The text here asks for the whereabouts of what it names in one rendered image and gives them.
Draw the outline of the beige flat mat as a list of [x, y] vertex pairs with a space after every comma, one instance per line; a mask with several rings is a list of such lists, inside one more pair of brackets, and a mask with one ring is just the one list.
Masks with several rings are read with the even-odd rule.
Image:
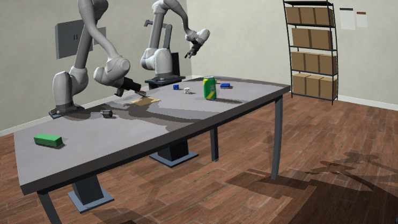
[[136, 104], [138, 106], [142, 106], [142, 105], [153, 103], [153, 102], [157, 102], [157, 101], [160, 101], [160, 100], [148, 97], [148, 98], [143, 98], [143, 99], [140, 99], [140, 100], [132, 101], [130, 103]]

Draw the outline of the green rectangular box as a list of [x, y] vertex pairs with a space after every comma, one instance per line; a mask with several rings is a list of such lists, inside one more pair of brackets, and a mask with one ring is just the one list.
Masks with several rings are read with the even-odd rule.
[[61, 136], [46, 135], [41, 133], [34, 136], [34, 141], [38, 144], [44, 144], [54, 147], [57, 147], [58, 145], [63, 143]]

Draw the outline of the green soda can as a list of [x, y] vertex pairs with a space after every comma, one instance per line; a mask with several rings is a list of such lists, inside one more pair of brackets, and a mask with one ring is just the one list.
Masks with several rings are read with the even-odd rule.
[[204, 98], [214, 100], [216, 96], [216, 81], [213, 76], [206, 76], [203, 79]]

